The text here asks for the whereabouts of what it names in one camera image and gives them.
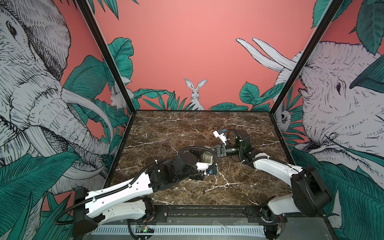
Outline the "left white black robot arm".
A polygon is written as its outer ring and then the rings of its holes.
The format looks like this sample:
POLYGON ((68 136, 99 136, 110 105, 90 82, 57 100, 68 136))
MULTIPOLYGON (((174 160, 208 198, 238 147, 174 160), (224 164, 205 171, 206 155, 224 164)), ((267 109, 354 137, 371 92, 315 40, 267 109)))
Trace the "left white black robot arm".
POLYGON ((71 225, 72 236, 82 236, 99 226, 118 220, 151 221, 155 209, 150 194, 167 190, 175 184, 198 175, 205 176, 211 164, 202 163, 192 152, 174 160, 155 162, 143 167, 131 180, 96 191, 81 188, 74 204, 53 220, 57 226, 71 225))

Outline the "white AC remote control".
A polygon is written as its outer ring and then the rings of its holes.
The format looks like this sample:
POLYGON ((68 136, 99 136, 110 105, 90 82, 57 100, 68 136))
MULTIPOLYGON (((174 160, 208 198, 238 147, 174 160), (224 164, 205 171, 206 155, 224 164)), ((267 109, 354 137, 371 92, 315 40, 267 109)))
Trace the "white AC remote control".
POLYGON ((201 163, 212 164, 215 157, 210 152, 201 152, 200 160, 201 163))

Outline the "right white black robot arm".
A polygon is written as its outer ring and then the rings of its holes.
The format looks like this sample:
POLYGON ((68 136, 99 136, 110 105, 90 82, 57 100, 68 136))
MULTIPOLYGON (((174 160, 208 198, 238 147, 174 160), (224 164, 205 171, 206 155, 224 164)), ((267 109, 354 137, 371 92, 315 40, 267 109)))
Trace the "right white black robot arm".
POLYGON ((252 146, 245 130, 217 130, 214 136, 222 141, 219 157, 238 156, 243 165, 268 173, 291 187, 290 194, 272 197, 261 206, 259 212, 265 222, 291 213, 314 217, 331 202, 332 195, 314 167, 300 167, 272 158, 252 146))

